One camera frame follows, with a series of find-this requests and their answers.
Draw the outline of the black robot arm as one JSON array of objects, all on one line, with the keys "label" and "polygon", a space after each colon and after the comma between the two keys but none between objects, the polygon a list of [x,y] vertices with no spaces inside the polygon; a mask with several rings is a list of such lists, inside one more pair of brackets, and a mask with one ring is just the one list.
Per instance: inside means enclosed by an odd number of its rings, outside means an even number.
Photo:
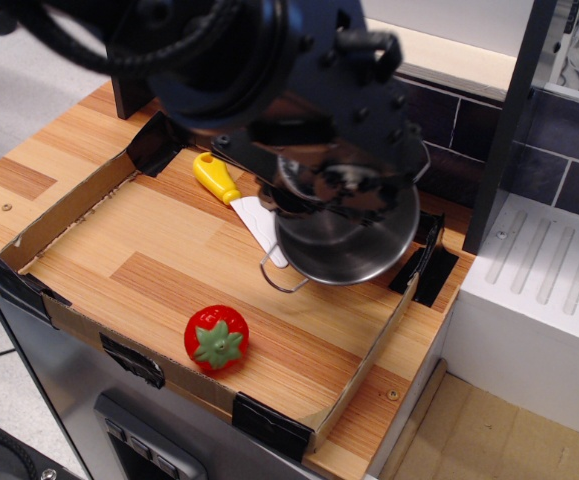
[{"label": "black robot arm", "polygon": [[269,208],[372,222],[428,168],[397,37],[358,1],[5,1],[54,52],[144,80]]}]

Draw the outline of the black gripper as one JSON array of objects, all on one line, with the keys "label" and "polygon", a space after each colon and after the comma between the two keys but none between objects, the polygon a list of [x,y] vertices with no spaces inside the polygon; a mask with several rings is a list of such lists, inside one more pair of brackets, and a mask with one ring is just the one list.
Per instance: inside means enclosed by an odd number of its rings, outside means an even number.
[{"label": "black gripper", "polygon": [[296,54],[281,93],[212,150],[254,174],[262,205],[283,218],[383,220],[429,165],[394,77],[398,39],[368,30],[359,9],[288,14]]}]

